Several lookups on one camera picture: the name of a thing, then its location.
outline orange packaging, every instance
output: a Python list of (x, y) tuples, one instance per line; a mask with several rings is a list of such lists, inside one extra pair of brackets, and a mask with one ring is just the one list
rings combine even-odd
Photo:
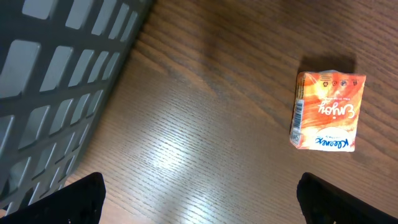
[(297, 149), (353, 152), (366, 76), (302, 72), (290, 142)]

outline printed icon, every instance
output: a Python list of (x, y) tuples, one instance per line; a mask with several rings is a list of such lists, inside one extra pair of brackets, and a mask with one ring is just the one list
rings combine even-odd
[(299, 141), (299, 136), (297, 134), (294, 134), (293, 135), (293, 140), (298, 142)]

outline gray plastic basket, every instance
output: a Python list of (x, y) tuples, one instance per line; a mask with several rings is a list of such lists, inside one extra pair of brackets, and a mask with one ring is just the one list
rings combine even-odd
[(152, 1), (0, 3), (0, 208), (63, 187)]

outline wooden table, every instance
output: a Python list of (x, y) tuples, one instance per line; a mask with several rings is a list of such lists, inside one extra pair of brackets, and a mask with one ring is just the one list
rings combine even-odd
[[(158, 0), (70, 181), (104, 175), (102, 223), (305, 223), (304, 172), (398, 217), (397, 10)], [(299, 68), (367, 75), (354, 153), (289, 143)]]

